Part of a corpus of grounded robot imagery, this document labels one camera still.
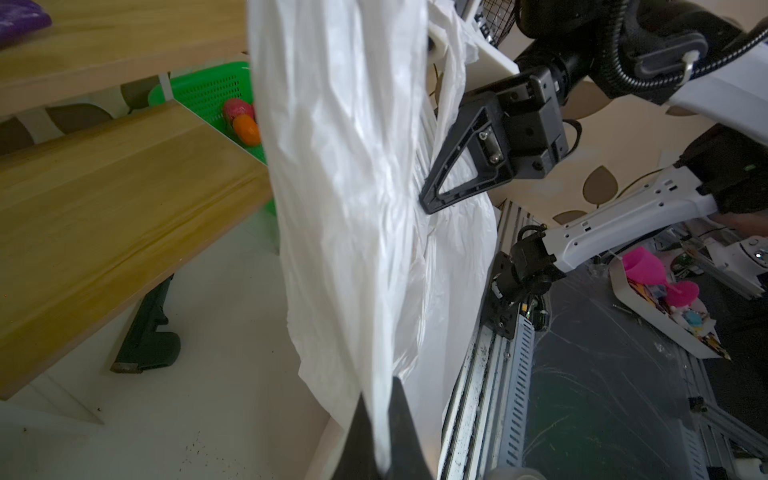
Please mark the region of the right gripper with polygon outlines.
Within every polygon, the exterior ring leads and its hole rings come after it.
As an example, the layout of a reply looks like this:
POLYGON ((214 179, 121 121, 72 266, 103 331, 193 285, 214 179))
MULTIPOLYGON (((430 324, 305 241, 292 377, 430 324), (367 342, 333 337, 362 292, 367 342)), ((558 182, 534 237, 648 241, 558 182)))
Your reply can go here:
POLYGON ((551 70, 534 66, 473 91, 426 177, 428 215, 510 182, 538 180, 569 152, 551 70))

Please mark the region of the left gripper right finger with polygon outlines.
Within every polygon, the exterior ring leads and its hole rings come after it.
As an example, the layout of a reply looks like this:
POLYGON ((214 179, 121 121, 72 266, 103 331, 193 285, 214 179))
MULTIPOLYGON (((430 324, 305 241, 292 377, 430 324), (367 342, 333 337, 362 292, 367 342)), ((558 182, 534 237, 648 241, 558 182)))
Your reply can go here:
POLYGON ((432 480, 421 449, 402 382, 394 377, 388 410, 391 465, 386 478, 391 480, 432 480))

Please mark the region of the white plastic grocery bag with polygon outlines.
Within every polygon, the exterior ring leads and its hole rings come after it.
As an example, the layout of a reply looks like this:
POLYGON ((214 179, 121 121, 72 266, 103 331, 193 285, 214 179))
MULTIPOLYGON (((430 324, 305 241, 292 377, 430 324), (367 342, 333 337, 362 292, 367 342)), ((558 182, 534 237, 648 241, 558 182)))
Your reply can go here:
POLYGON ((246 29, 288 331, 336 422, 315 474, 335 470, 358 405, 374 471, 394 466, 396 386, 436 473, 497 238, 485 196, 433 215, 418 201, 478 55, 472 31, 450 1, 251 1, 246 29))

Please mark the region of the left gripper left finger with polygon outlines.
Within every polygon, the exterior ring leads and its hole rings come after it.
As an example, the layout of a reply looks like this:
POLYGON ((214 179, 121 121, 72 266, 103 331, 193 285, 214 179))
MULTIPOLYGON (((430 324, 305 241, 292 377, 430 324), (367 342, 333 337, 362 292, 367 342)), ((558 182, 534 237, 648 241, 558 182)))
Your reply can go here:
POLYGON ((358 400, 344 449, 331 479, 381 479, 375 459, 372 425, 363 397, 358 400))

